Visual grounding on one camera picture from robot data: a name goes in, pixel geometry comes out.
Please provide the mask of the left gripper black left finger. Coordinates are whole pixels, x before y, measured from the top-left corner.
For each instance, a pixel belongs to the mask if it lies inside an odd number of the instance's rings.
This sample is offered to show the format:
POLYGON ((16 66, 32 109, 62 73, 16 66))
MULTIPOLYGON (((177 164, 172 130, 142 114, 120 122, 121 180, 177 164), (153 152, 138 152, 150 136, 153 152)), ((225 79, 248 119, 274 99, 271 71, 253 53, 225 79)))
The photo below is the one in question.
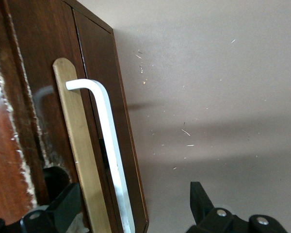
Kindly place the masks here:
POLYGON ((10 225, 0 218, 0 233, 65 233, 80 211, 80 184, 71 183, 45 210, 31 211, 10 225))

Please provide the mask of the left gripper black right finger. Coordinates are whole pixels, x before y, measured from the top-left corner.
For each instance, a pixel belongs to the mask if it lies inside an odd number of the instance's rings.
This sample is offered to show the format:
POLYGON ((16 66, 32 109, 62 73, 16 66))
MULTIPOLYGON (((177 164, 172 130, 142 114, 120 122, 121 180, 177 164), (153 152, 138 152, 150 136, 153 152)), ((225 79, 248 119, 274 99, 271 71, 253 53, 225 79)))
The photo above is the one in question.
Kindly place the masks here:
POLYGON ((190 208, 195 225, 188 233, 285 233, 286 229, 274 218, 252 215, 248 221, 224 208, 216 208, 200 182, 190 183, 190 208))

